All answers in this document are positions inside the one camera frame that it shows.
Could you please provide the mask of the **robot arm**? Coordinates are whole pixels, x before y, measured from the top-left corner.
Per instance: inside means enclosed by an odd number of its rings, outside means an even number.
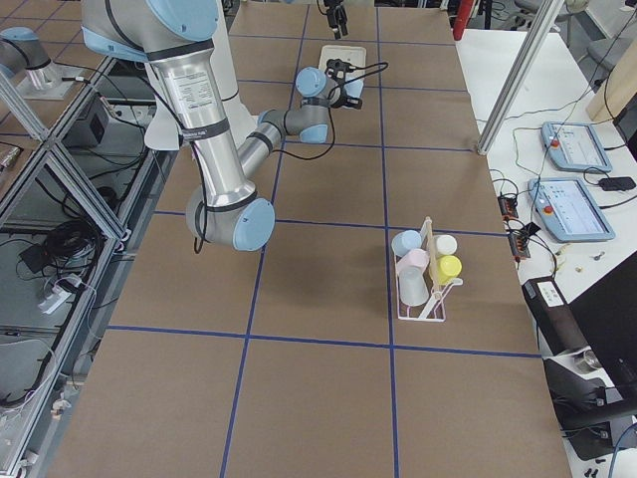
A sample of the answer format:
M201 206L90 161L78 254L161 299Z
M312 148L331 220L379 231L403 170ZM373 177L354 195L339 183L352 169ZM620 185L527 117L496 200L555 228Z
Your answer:
M318 10L327 17L334 37L348 34L347 15L341 1L317 1ZM1 72L13 78L21 71L34 78L35 72L50 67L53 60L42 46L39 37L27 27L12 27L1 31Z
M152 149L190 146L201 184L186 207L195 244L261 249L276 215L252 176L282 142L295 136L324 143L335 136L331 112L360 109L356 67L330 59L324 69L297 73L296 109L253 117L241 102L220 1L84 1L82 31L92 51L142 63L158 102L145 133Z

